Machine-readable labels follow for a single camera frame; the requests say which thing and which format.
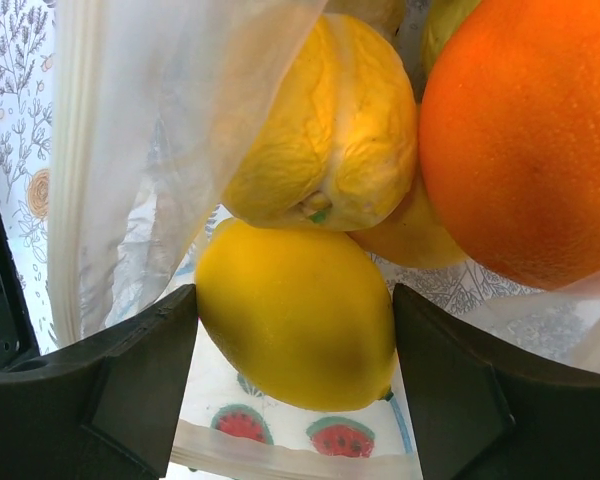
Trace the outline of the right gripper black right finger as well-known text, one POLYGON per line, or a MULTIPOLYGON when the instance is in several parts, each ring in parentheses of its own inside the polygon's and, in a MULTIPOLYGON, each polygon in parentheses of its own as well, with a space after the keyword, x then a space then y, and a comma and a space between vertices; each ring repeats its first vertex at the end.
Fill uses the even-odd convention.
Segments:
POLYGON ((426 479, 600 479, 600 374, 527 352, 398 284, 401 374, 426 479))

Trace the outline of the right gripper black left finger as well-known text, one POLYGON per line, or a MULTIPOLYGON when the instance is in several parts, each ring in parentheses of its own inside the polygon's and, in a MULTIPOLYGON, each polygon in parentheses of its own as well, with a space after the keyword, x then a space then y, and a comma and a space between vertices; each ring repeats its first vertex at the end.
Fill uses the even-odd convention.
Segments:
POLYGON ((0 371, 0 479, 165 477, 197 327, 189 284, 0 371))

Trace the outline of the clear zip top bag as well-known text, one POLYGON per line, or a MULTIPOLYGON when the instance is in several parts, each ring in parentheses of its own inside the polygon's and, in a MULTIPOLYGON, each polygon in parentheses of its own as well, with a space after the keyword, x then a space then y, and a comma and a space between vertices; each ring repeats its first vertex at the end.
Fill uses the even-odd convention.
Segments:
MULTIPOLYGON (((263 124, 320 1, 61 1, 49 296, 67 346, 171 289, 263 124)), ((532 354, 600 374, 600 274, 540 293, 468 261, 381 262, 452 316, 532 354)), ((237 479, 426 479, 416 451, 368 459, 262 445, 181 417, 172 459, 237 479)))

